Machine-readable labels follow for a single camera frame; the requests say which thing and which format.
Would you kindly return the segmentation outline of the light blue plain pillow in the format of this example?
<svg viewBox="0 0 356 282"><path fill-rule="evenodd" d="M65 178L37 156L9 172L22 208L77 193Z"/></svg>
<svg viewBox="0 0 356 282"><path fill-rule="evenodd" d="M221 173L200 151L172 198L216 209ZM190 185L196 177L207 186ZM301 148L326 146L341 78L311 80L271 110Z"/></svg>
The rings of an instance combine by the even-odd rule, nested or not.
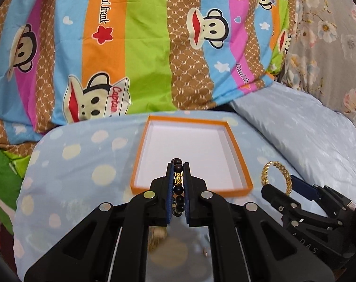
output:
<svg viewBox="0 0 356 282"><path fill-rule="evenodd" d="M311 185L356 202L356 128L305 92L273 83L231 103Z"/></svg>

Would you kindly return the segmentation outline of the orange shallow box lid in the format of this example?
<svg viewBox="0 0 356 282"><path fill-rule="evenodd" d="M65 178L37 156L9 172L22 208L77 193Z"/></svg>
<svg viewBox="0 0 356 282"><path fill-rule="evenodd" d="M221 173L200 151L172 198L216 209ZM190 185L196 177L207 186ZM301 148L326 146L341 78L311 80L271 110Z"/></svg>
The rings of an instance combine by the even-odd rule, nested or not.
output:
<svg viewBox="0 0 356 282"><path fill-rule="evenodd" d="M162 176L171 159L188 162L193 176L224 197L253 189L242 152L227 121L150 115L136 153L130 187L139 194Z"/></svg>

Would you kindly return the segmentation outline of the green cloth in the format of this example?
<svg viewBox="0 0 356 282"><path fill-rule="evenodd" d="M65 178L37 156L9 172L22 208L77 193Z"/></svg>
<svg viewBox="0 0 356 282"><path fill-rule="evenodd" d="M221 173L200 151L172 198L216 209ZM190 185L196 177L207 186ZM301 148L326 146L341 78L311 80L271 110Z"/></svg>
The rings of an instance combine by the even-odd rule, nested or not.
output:
<svg viewBox="0 0 356 282"><path fill-rule="evenodd" d="M31 156L22 157L0 149L0 223L13 234L16 201Z"/></svg>

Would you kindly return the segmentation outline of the light blue planet pillow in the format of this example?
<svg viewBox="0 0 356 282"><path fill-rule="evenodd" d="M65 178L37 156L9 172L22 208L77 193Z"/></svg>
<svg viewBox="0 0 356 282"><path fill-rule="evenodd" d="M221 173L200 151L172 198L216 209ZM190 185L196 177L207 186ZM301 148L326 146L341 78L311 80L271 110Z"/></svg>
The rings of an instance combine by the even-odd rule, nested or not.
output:
<svg viewBox="0 0 356 282"><path fill-rule="evenodd" d="M251 124L236 113L167 111L159 116L227 121L248 166L254 189L246 197L281 223L281 215L261 197L260 174L269 161L281 162L304 179ZM132 169L148 114L116 121L100 119L57 127L35 147L16 202L14 253L21 281L27 270L102 202L129 202ZM146 281L213 281L207 228L189 228L182 216L148 254Z"/></svg>

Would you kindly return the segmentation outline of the colourful monkey print quilt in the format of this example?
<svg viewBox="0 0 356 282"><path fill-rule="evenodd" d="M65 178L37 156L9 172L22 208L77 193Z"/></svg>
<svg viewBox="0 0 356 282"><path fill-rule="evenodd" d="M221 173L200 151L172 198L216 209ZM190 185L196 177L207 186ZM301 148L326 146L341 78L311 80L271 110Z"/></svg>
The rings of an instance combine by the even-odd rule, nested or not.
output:
<svg viewBox="0 0 356 282"><path fill-rule="evenodd" d="M0 149L54 127L208 110L269 86L296 0L0 0Z"/></svg>

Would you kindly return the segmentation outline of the grey floral bed sheet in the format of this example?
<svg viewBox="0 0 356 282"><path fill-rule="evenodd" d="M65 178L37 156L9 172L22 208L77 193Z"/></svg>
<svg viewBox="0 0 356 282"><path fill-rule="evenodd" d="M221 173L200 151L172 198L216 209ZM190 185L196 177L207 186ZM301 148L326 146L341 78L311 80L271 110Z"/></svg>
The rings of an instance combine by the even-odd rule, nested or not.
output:
<svg viewBox="0 0 356 282"><path fill-rule="evenodd" d="M279 81L305 91L356 128L356 4L297 0L295 29Z"/></svg>

